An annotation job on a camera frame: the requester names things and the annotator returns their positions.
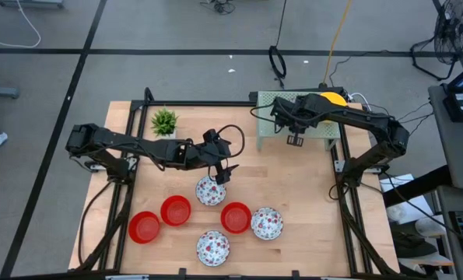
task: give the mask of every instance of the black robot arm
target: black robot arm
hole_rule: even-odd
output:
[[[378,163],[387,163],[405,154],[409,132],[392,116],[368,113],[340,106],[328,98],[314,93],[298,96],[295,102],[276,97],[271,110],[275,125],[285,126],[294,133],[288,137],[289,145],[301,146],[306,128],[317,127],[320,121],[336,121],[362,128],[374,134],[377,144],[358,158],[345,161],[341,182],[350,187],[359,186],[364,170]]]
[[[232,157],[231,142],[220,138],[214,129],[208,130],[203,138],[204,142],[200,144],[193,144],[191,139],[149,141],[99,128],[95,124],[81,124],[72,129],[65,149],[70,156],[88,156],[98,162],[106,168],[109,180],[116,183],[129,183],[129,161],[112,156],[107,149],[146,156],[161,171],[165,168],[194,170],[214,166],[217,183],[228,182],[231,170],[237,165],[223,168],[221,161]]]

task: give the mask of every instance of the yellow lid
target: yellow lid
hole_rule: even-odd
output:
[[[326,97],[333,104],[347,106],[347,101],[345,101],[345,99],[343,99],[343,97],[338,93],[326,92],[322,93],[321,96]]]

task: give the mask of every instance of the fan grille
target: fan grille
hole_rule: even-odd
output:
[[[447,0],[442,5],[433,44],[437,59],[447,65],[463,55],[463,0]]]

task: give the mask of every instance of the yellow cable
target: yellow cable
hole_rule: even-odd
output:
[[[326,72],[324,73],[323,83],[326,83],[326,77],[328,77],[328,72],[330,71],[330,61],[331,61],[331,54],[333,53],[333,49],[335,48],[335,43],[338,39],[338,34],[340,33],[340,29],[345,22],[345,18],[347,17],[347,13],[350,9],[350,4],[352,4],[353,0],[347,0],[347,6],[345,7],[345,11],[343,12],[342,20],[340,20],[340,24],[338,25],[337,33],[335,33],[335,38],[333,38],[333,42],[331,42],[330,54],[328,55],[328,63],[326,64]]]

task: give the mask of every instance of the white bowl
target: white bowl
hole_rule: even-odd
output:
[[[205,176],[195,188],[198,200],[207,206],[214,206],[221,203],[226,197],[224,184],[217,184],[215,177]]]
[[[283,218],[275,209],[263,207],[252,215],[251,228],[258,238],[274,240],[283,231]]]
[[[230,242],[218,231],[211,230],[204,233],[197,242],[197,257],[209,267],[223,264],[229,254]]]

